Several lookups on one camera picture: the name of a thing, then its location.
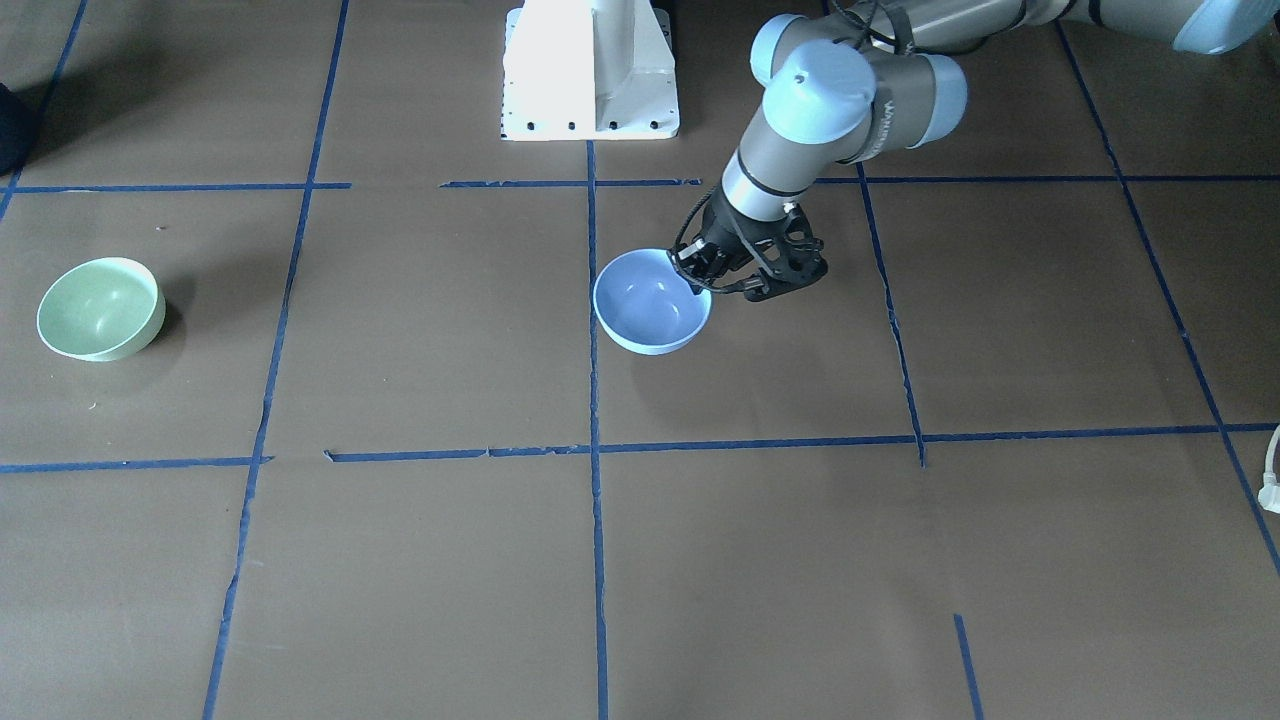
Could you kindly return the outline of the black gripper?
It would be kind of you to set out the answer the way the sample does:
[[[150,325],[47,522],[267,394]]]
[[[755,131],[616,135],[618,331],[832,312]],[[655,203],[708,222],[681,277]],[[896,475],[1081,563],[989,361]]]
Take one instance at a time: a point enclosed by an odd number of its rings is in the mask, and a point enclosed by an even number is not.
[[[716,281],[745,268],[753,260],[740,232],[726,229],[717,220],[716,204],[723,195],[722,188],[713,188],[703,195],[676,234],[676,273],[687,282],[695,296],[709,292],[709,287],[716,287]],[[686,243],[684,236],[696,217],[701,218],[701,228]]]

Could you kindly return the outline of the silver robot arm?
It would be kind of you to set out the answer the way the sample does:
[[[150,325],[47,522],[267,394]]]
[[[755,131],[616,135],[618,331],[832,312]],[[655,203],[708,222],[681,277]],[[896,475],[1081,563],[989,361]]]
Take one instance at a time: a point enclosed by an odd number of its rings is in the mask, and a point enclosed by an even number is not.
[[[750,53],[760,105],[669,264],[694,293],[751,302],[815,283],[828,266],[801,197],[829,165],[950,135],[969,94],[954,54],[996,35],[1078,20],[1217,55],[1276,13],[1275,1],[858,1],[820,18],[774,17]]]

